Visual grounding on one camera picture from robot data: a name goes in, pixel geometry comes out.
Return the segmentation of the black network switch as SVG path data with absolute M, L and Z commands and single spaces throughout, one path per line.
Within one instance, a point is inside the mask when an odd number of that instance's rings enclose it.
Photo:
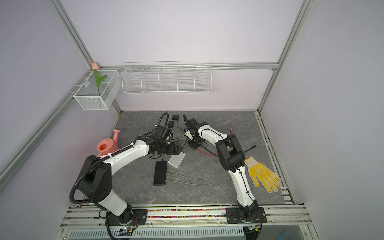
M 167 180 L 167 167 L 166 161 L 157 161 L 154 173 L 154 186 L 165 186 Z

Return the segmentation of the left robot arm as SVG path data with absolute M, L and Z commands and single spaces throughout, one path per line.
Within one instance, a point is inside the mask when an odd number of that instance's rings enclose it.
M 112 214 L 119 224 L 129 224 L 134 218 L 132 207 L 113 190 L 112 176 L 141 157 L 181 153 L 180 144 L 173 141 L 173 133 L 167 128 L 168 121 L 169 113 L 164 113 L 154 129 L 136 137 L 128 146 L 100 157 L 87 157 L 71 188 L 70 202 L 77 205 L 92 203 Z

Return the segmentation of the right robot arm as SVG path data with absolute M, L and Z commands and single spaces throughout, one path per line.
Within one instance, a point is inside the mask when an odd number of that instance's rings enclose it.
M 187 119 L 183 115 L 186 125 L 186 133 L 194 143 L 201 145 L 209 142 L 216 146 L 220 164 L 226 170 L 233 181 L 237 203 L 240 209 L 240 219 L 250 222 L 257 216 L 259 205 L 251 192 L 245 173 L 245 153 L 234 134 L 223 134 L 214 130 L 205 122 L 198 123 L 194 118 Z

